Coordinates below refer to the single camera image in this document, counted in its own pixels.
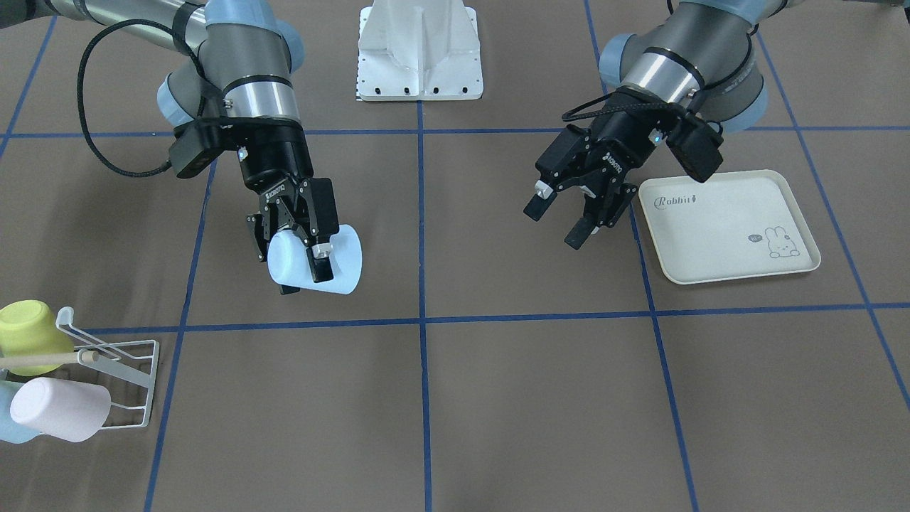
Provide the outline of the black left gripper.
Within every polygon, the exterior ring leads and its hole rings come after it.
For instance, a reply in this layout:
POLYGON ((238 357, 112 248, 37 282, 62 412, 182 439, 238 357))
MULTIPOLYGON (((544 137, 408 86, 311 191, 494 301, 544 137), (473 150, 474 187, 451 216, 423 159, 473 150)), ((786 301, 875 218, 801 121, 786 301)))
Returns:
POLYGON ((582 216, 564 238, 573 250, 618 223, 639 189, 626 181, 628 173, 643 166, 660 144, 699 183, 724 161, 721 123, 629 87, 573 108, 562 120, 565 128, 535 163, 540 177, 523 213, 537 222, 559 193, 581 189, 582 216))

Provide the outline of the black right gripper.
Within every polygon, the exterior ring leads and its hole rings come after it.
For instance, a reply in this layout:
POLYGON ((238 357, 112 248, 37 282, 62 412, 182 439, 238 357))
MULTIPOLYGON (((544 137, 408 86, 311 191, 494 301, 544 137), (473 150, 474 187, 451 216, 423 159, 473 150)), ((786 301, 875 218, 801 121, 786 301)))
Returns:
MULTIPOLYGON (((247 215, 260 262, 280 230, 289 229, 308 250, 315 283, 334 279, 331 236, 339 233, 337 202, 329 178, 315 177, 299 121, 266 117, 204 117, 178 125, 168 150, 173 172, 192 178, 222 153, 236 153, 246 188, 259 197, 247 215)), ((280 284, 281 295, 299 287, 280 284)))

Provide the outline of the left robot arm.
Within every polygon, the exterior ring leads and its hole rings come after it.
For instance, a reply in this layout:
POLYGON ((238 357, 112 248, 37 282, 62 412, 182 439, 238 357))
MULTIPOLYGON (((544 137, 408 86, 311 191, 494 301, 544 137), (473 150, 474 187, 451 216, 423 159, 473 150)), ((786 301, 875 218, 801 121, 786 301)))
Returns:
POLYGON ((753 35, 792 1, 680 1, 647 33, 623 33, 602 49, 610 92, 562 115, 565 129, 536 161, 540 177, 524 213, 539 220, 560 192, 579 188, 582 216, 565 238, 579 249, 614 227, 638 187, 628 183, 657 146, 702 183, 722 164, 724 135, 754 126, 768 101, 753 35))

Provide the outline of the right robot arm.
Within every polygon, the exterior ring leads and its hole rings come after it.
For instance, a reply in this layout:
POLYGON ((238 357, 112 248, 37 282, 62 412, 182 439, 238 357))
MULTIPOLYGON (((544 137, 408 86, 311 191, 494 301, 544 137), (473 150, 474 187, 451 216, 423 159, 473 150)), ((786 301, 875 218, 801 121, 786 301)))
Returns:
POLYGON ((267 1, 4 1, 2 26, 62 16, 102 27, 82 52, 77 110, 82 136, 110 171, 187 179, 225 152, 237 156, 244 184, 259 197, 247 217, 257 258, 282 294, 317 289, 347 294, 333 184, 316 178, 291 81, 304 58, 299 33, 267 1), (119 30, 188 59, 157 90, 173 126, 168 158, 150 171, 127 171, 97 148, 85 114, 85 72, 94 49, 119 30))

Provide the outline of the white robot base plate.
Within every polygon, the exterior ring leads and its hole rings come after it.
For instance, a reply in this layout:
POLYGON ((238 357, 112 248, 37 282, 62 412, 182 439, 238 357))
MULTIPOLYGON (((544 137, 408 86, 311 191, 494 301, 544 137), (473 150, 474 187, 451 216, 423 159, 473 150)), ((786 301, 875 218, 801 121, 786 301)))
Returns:
POLYGON ((358 100, 482 98, 478 17, 464 2, 374 1, 358 20, 358 100))

